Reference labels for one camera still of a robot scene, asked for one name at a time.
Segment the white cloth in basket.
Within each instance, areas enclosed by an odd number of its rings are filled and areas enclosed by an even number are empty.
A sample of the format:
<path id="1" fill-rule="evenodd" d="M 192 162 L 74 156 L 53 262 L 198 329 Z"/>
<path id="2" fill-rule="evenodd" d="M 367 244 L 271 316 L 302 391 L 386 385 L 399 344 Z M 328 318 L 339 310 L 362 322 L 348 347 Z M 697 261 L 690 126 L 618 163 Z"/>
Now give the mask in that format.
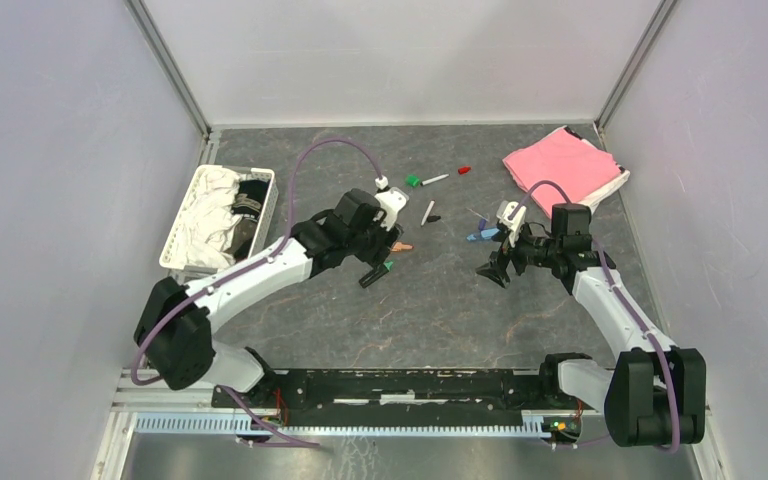
<path id="1" fill-rule="evenodd" d="M 197 169 L 173 228 L 168 260 L 172 268 L 186 265 L 222 270 L 233 263 L 231 246 L 237 216 L 231 205 L 241 175 L 204 165 Z"/>

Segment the green pen cap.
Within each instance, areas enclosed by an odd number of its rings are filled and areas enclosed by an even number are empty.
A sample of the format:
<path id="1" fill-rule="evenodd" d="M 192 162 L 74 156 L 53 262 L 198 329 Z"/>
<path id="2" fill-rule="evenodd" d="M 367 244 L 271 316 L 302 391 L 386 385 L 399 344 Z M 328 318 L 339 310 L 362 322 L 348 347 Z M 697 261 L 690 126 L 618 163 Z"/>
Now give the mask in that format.
<path id="1" fill-rule="evenodd" d="M 405 183 L 411 187 L 418 187 L 421 185 L 422 180 L 415 175 L 408 175 L 405 178 Z"/>

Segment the blue pen cap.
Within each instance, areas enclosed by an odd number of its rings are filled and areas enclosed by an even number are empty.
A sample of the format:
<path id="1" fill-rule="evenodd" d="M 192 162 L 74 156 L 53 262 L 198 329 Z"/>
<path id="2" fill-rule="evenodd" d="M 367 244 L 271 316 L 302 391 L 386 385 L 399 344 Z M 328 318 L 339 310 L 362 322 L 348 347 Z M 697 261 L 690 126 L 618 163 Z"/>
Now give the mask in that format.
<path id="1" fill-rule="evenodd" d="M 498 233 L 498 228 L 489 228 L 469 234 L 466 237 L 466 240 L 468 242 L 491 241 L 493 237 Z"/>

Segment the aluminium frame rail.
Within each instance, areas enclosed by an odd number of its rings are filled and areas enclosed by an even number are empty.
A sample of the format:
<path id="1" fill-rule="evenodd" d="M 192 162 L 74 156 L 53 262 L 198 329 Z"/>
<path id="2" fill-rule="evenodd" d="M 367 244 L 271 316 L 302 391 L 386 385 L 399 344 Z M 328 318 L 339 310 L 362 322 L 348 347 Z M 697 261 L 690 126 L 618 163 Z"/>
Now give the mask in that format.
<path id="1" fill-rule="evenodd" d="M 256 417 L 295 437 L 524 437 L 571 442 L 595 408 L 553 388 L 535 370 L 290 369 L 233 397 L 209 382 L 173 391 L 122 377 L 117 412 L 139 433 L 270 438 Z"/>

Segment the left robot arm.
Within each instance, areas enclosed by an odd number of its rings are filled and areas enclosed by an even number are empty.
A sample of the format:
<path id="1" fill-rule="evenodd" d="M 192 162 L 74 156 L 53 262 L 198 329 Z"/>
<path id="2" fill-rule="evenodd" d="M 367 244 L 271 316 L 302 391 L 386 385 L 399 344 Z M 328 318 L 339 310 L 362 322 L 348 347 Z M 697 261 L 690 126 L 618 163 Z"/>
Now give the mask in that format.
<path id="1" fill-rule="evenodd" d="M 260 253 L 185 284 L 157 282 L 134 333 L 138 358 L 173 391 L 199 381 L 230 387 L 250 407 L 274 394 L 267 366 L 253 350 L 215 339 L 229 320 L 266 297 L 305 282 L 354 257 L 370 266 L 359 284 L 371 286 L 389 271 L 386 262 L 403 230 L 397 222 L 408 196 L 396 189 L 370 194 L 354 188 L 337 206 L 295 224 Z"/>

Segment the black cloth in basket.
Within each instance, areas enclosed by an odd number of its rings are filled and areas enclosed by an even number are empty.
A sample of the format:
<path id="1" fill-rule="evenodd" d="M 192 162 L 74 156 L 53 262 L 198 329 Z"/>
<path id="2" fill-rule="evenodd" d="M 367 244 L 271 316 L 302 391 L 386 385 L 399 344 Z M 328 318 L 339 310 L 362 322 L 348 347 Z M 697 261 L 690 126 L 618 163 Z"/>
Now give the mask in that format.
<path id="1" fill-rule="evenodd" d="M 263 180 L 244 180 L 231 205 L 231 213 L 239 222 L 234 228 L 231 246 L 226 250 L 234 261 L 248 257 L 258 227 L 270 183 Z"/>

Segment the pink folded cloth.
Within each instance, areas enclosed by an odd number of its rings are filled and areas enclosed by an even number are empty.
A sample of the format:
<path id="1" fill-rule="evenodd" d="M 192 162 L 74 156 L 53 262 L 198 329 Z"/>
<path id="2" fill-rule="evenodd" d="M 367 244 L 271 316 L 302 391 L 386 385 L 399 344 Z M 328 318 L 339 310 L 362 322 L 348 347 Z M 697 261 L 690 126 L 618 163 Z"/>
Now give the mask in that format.
<path id="1" fill-rule="evenodd" d="M 563 141 L 568 140 L 559 128 L 503 159 L 503 165 L 521 190 L 528 192 L 531 188 L 535 189 L 525 202 L 535 203 L 547 216 L 552 215 L 555 204 L 566 200 L 576 203 L 559 184 L 561 160 L 565 156 Z"/>

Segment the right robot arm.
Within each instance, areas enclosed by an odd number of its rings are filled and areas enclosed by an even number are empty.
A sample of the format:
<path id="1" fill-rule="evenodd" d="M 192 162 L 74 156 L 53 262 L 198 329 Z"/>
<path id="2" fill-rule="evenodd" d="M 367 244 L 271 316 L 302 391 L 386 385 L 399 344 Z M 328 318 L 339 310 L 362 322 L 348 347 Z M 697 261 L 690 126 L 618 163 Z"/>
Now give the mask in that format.
<path id="1" fill-rule="evenodd" d="M 695 348 L 681 348 L 649 319 L 622 282 L 613 260 L 590 232 L 592 212 L 576 203 L 554 205 L 551 227 L 537 235 L 524 206 L 504 202 L 497 211 L 500 247 L 483 276 L 507 287 L 510 269 L 545 268 L 589 314 L 615 357 L 612 370 L 583 354 L 547 358 L 549 374 L 537 382 L 540 400 L 562 408 L 574 398 L 603 415 L 621 447 L 674 451 L 700 443 L 706 432 L 707 365 Z"/>

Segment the orange pen cap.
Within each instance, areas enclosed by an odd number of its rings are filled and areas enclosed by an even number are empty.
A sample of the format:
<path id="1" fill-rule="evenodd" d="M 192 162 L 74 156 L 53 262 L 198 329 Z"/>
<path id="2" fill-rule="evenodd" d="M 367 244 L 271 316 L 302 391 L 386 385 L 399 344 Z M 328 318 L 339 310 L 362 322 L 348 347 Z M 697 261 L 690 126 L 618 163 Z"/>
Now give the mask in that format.
<path id="1" fill-rule="evenodd" d="M 414 249 L 413 245 L 397 241 L 392 245 L 392 247 L 390 248 L 390 251 L 392 253 L 402 253 L 402 252 L 412 251 L 413 249 Z"/>

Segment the white pen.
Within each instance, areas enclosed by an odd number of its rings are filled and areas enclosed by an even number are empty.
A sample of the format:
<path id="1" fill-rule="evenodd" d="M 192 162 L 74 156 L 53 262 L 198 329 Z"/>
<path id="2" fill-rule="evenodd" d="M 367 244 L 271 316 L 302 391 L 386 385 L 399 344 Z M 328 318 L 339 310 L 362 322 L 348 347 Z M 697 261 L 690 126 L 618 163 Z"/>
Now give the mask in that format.
<path id="1" fill-rule="evenodd" d="M 421 222 L 420 222 L 420 226 L 421 227 L 425 226 L 429 222 L 429 217 L 431 216 L 431 213 L 433 211 L 435 203 L 436 202 L 434 200 L 430 200 L 429 201 L 429 203 L 427 205 L 427 208 L 425 209 L 425 212 L 424 212 L 424 214 L 422 216 L 422 219 L 421 219 Z"/>
<path id="2" fill-rule="evenodd" d="M 447 174 L 441 174 L 441 175 L 438 175 L 438 176 L 434 176 L 432 178 L 424 179 L 424 180 L 422 180 L 420 182 L 420 186 L 425 187 L 427 185 L 431 185 L 431 184 L 437 183 L 439 181 L 447 179 L 449 176 L 450 176 L 450 174 L 447 173 Z"/>

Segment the white pen middle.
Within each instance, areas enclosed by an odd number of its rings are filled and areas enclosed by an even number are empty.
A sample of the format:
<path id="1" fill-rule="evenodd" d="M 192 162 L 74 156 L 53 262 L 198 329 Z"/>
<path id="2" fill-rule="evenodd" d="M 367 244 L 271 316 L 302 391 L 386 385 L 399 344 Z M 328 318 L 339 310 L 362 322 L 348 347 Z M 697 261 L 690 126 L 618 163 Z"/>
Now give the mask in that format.
<path id="1" fill-rule="evenodd" d="M 424 212 L 424 214 L 422 216 L 422 219 L 421 219 L 421 222 L 420 222 L 420 226 L 421 227 L 425 226 L 429 222 L 429 217 L 431 216 L 431 213 L 433 211 L 435 203 L 436 202 L 434 200 L 430 200 L 429 201 L 429 203 L 427 205 L 427 208 L 425 209 L 425 212 Z"/>

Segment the white pen upper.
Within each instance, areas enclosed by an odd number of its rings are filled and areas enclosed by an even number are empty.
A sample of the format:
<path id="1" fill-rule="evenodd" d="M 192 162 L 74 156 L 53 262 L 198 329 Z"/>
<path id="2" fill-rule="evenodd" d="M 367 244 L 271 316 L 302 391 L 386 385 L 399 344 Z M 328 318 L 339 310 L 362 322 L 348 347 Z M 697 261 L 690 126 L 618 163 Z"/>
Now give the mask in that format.
<path id="1" fill-rule="evenodd" d="M 420 186 L 425 187 L 427 185 L 431 185 L 431 184 L 437 183 L 439 181 L 447 179 L 449 176 L 450 176 L 450 174 L 447 173 L 447 174 L 441 174 L 441 175 L 438 175 L 438 176 L 434 176 L 432 178 L 424 179 L 424 180 L 422 180 L 420 182 Z"/>

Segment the white plastic basket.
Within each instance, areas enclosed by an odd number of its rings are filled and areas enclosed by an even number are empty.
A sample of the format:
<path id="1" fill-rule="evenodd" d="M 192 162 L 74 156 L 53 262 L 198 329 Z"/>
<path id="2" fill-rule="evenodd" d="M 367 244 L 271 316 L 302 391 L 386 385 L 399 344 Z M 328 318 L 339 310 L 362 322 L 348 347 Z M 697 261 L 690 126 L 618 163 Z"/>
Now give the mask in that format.
<path id="1" fill-rule="evenodd" d="M 160 266 L 199 278 L 260 252 L 277 199 L 270 169 L 199 166 L 167 236 Z"/>

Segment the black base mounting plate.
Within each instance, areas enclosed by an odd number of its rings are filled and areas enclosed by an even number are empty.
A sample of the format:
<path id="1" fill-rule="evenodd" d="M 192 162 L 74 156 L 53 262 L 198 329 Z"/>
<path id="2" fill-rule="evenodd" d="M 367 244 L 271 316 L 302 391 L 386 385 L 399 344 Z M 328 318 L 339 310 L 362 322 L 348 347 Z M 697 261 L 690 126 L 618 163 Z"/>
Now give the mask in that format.
<path id="1" fill-rule="evenodd" d="M 596 413 L 538 370 L 275 370 L 241 399 L 291 427 L 513 427 L 523 415 Z"/>

